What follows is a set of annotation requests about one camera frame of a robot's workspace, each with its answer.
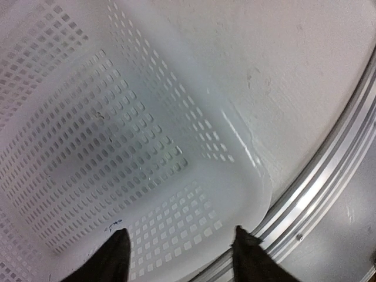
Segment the white perforated plastic basket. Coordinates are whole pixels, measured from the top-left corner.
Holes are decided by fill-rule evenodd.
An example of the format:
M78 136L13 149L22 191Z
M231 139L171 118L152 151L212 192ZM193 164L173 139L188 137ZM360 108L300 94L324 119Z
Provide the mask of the white perforated plastic basket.
M60 281L116 231L177 281L254 230L249 129L142 1L1 2L1 280Z

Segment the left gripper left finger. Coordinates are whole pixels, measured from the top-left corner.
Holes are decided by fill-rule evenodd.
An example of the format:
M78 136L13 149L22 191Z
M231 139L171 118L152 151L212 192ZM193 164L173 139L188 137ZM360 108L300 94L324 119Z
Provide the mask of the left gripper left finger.
M128 230L116 230L85 264L63 280L128 281L130 255L131 242Z

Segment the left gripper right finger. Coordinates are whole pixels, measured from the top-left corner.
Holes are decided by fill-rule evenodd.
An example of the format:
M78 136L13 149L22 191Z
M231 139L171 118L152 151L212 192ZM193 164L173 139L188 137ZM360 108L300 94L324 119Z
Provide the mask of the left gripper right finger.
M236 226L232 244L234 281L297 281L266 253L262 242L242 226Z

